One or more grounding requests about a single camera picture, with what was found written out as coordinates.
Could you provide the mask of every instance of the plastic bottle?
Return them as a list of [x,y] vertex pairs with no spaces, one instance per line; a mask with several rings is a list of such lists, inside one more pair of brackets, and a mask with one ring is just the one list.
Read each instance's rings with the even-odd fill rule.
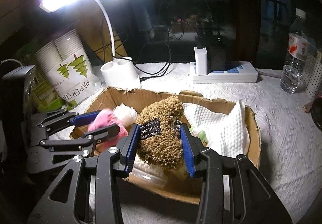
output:
[[296,9],[296,20],[289,30],[289,46],[281,78],[282,89],[290,94],[293,94],[300,84],[309,52],[309,42],[307,40],[309,33],[305,21],[305,11]]

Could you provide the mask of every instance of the white bottle cap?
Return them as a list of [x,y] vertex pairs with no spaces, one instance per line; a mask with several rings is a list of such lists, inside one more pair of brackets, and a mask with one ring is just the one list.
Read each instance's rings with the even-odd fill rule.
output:
[[306,20],[306,12],[300,9],[296,9],[296,16],[301,17],[303,20]]

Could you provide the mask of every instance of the white power strip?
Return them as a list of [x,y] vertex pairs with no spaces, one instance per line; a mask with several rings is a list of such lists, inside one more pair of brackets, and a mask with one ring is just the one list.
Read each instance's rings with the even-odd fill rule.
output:
[[190,78],[197,83],[254,83],[258,73],[250,62],[226,62],[226,71],[213,71],[207,75],[197,75],[196,62],[190,62]]

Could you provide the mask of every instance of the white pom-pom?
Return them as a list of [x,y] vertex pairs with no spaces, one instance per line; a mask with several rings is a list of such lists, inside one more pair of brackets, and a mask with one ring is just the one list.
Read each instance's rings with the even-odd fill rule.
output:
[[124,127],[128,127],[135,123],[137,112],[133,107],[128,107],[121,103],[113,110],[114,115],[122,122]]

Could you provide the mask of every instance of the brown fuzzy hat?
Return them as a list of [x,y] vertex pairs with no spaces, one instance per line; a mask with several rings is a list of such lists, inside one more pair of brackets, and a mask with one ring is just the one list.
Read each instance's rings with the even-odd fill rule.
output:
[[[137,150],[141,160],[149,165],[159,165],[164,169],[175,169],[183,164],[182,143],[178,138],[179,132],[174,128],[176,121],[180,120],[182,115],[183,107],[177,96],[155,102],[140,112],[136,123],[141,125],[142,135]],[[154,125],[157,135],[154,135],[154,130],[150,130]]]

